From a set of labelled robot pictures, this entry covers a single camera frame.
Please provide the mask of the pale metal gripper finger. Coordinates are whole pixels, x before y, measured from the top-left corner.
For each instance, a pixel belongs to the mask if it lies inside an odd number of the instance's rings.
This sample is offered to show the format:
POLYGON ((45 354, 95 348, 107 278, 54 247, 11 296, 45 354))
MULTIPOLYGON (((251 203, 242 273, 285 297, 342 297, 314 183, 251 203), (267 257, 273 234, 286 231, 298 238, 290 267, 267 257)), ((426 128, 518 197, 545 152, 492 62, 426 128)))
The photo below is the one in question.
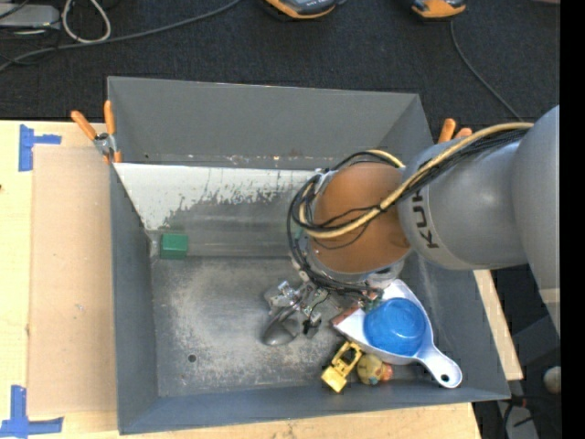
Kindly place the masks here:
POLYGON ((321 313, 316 309, 320 305, 315 298, 307 300, 301 304, 300 313, 302 315, 302 333, 306 337, 314 337, 318 332, 322 316, 321 313))
POLYGON ((266 292, 266 302, 270 313, 291 307, 296 302, 296 289, 284 280, 266 292))

